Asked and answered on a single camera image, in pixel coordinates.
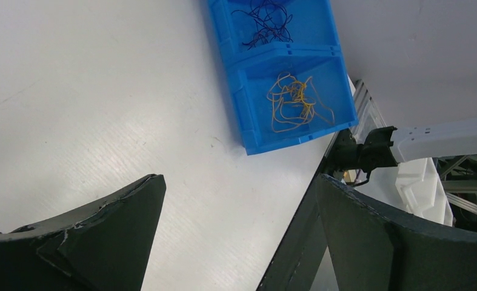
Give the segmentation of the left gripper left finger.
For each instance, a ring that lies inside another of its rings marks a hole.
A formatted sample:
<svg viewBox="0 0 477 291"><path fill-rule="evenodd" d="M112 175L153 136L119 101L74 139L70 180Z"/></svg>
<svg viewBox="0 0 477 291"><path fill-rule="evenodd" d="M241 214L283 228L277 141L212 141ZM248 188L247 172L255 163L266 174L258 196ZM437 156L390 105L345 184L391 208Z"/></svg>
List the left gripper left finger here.
<svg viewBox="0 0 477 291"><path fill-rule="evenodd" d="M0 290L140 290L166 183L150 174L52 218L0 232Z"/></svg>

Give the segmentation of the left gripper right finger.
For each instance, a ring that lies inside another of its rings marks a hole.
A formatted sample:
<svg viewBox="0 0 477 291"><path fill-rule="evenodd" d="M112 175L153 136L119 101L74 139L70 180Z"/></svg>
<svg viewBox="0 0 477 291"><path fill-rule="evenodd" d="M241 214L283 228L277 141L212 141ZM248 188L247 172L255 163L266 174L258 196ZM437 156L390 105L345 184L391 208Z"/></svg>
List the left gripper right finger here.
<svg viewBox="0 0 477 291"><path fill-rule="evenodd" d="M438 224L328 175L315 194L340 290L477 290L477 232Z"/></svg>

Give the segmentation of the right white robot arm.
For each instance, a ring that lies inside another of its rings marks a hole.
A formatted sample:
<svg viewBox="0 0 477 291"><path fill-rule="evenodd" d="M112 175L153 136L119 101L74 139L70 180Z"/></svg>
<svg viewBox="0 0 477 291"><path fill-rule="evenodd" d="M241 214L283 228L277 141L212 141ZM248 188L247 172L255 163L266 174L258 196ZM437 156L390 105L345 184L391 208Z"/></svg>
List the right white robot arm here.
<svg viewBox="0 0 477 291"><path fill-rule="evenodd" d="M472 118L423 127L377 128L363 142L343 130L331 149L329 163L336 171L360 169L371 174L377 168L421 158L475 154L477 118Z"/></svg>

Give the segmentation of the blue plastic compartment bin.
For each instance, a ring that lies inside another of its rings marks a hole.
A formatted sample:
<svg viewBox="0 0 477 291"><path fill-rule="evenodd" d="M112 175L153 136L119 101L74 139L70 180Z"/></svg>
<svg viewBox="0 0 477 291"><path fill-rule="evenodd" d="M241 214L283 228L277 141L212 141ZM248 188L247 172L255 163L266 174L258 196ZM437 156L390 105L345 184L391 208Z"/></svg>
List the blue plastic compartment bin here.
<svg viewBox="0 0 477 291"><path fill-rule="evenodd" d="M207 5L248 155L358 124L329 1Z"/></svg>

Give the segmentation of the aluminium frame rail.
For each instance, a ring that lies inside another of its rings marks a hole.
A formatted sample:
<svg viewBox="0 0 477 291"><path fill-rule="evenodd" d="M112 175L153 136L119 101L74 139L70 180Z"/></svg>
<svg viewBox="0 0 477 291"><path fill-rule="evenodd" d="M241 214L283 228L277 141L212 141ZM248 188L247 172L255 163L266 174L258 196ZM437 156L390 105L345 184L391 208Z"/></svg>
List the aluminium frame rail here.
<svg viewBox="0 0 477 291"><path fill-rule="evenodd" d="M362 144L372 130L386 127L387 124L383 120L365 82L361 79L355 82L353 99L358 116L358 125L351 127L350 131L355 141Z"/></svg>

